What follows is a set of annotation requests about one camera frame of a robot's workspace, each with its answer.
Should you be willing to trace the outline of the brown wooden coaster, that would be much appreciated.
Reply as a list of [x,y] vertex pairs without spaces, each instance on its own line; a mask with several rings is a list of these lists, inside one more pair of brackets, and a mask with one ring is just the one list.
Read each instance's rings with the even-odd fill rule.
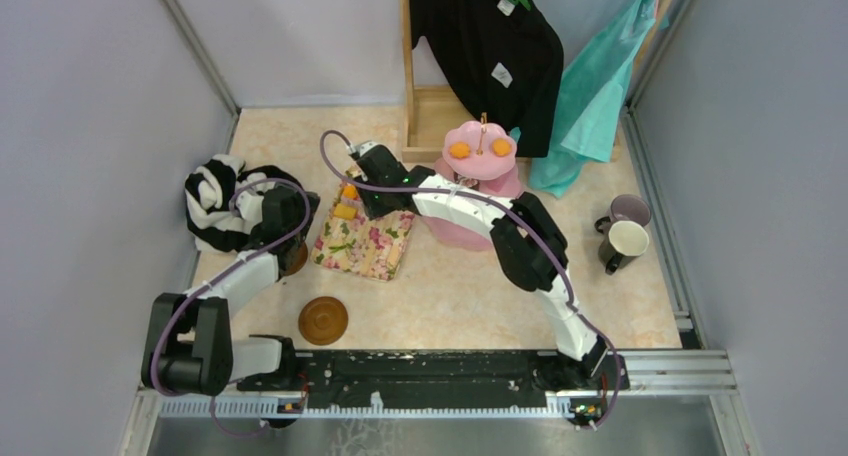
[[318,346],[338,341],[346,332],[349,315],[338,299],[322,296],[309,301],[298,317],[298,330],[309,343]]
[[291,276],[299,272],[308,261],[309,250],[305,244],[301,245],[296,254],[296,258],[291,263],[289,268],[284,273],[285,276]]

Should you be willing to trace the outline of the rectangular yellow biscuit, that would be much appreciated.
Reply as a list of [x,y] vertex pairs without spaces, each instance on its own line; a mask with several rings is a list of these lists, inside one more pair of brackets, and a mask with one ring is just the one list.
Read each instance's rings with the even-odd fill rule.
[[356,218],[357,213],[358,210],[356,207],[339,203],[334,207],[332,215],[334,218],[342,220],[353,220]]

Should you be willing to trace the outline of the floral serving tray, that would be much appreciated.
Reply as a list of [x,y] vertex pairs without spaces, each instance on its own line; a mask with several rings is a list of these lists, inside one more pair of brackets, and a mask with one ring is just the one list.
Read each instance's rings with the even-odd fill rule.
[[[323,268],[388,282],[395,278],[410,240],[415,215],[411,212],[394,212],[379,219],[369,219],[363,203],[346,201],[341,192],[330,205],[311,250],[313,263]],[[334,207],[344,203],[357,208],[353,220],[334,218]]]

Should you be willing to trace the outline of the flower shaped biscuit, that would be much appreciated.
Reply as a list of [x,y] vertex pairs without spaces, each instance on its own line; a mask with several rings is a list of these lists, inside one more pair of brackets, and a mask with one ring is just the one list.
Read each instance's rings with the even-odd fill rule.
[[453,159],[466,159],[471,155],[471,147],[465,142],[457,142],[448,148],[448,154]]

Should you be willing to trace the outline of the round smooth biscuit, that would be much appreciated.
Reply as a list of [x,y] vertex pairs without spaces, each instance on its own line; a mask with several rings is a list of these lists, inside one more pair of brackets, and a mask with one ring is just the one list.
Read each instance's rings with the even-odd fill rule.
[[491,151],[498,157],[506,157],[512,154],[512,144],[509,139],[498,138],[491,143]]

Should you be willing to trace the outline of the teal t-shirt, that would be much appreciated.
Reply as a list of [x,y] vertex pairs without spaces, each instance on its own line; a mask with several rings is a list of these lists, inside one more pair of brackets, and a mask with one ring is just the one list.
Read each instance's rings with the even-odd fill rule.
[[612,161],[635,58],[659,0],[632,0],[588,41],[560,80],[548,155],[532,160],[528,185],[561,197],[588,163]]

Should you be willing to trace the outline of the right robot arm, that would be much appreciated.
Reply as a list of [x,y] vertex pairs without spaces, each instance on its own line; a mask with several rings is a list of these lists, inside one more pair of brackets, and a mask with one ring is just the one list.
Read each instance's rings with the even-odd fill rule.
[[375,142],[352,146],[348,154],[361,171],[354,184],[370,216],[410,211],[449,222],[491,243],[506,278],[539,297],[556,349],[565,358],[567,382],[588,388],[599,379],[608,345],[577,307],[566,271],[567,241],[538,197],[487,195],[427,167],[408,169]]

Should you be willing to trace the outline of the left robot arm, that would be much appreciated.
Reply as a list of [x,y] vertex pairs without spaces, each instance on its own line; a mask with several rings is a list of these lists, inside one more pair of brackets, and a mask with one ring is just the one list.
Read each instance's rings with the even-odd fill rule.
[[320,197],[290,183],[260,198],[261,220],[245,251],[210,281],[183,293],[163,293],[151,307],[141,382],[166,396],[296,390],[300,364],[289,337],[236,340],[232,316],[254,296],[296,273],[306,260],[306,236]]

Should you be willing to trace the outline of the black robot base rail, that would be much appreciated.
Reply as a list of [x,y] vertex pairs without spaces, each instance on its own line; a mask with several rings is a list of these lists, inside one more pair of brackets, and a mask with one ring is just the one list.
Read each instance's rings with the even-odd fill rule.
[[236,387],[291,391],[293,402],[278,409],[302,417],[553,417],[589,426],[630,381],[612,355],[584,371],[554,350],[314,350]]

